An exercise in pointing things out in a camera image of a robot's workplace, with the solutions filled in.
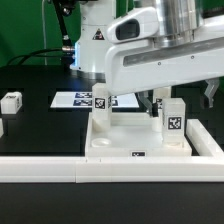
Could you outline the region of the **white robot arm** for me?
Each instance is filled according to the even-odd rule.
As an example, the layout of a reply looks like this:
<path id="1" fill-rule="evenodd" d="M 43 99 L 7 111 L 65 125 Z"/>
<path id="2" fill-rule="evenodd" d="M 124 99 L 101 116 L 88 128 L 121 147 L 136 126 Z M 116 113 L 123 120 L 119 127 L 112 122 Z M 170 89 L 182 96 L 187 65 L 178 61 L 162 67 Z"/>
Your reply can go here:
<path id="1" fill-rule="evenodd" d="M 150 108 L 150 90 L 204 80 L 205 107 L 224 76 L 224 7 L 203 10 L 201 0 L 133 0 L 112 16 L 112 0 L 81 3 L 82 32 L 70 68 L 106 80 L 114 96 L 136 93 Z"/>

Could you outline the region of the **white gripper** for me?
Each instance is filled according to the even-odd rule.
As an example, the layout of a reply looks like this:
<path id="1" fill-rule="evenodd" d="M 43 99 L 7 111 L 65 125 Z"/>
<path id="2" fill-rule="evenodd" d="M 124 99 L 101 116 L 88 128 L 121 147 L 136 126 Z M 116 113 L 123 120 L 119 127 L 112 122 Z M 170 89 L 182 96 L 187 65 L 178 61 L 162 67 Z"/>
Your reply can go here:
<path id="1" fill-rule="evenodd" d="M 106 38 L 111 94 L 139 92 L 146 113 L 157 117 L 158 104 L 146 90 L 207 80 L 204 105 L 213 107 L 218 78 L 224 76 L 224 15 L 203 19 L 187 7 L 135 8 L 108 25 Z"/>

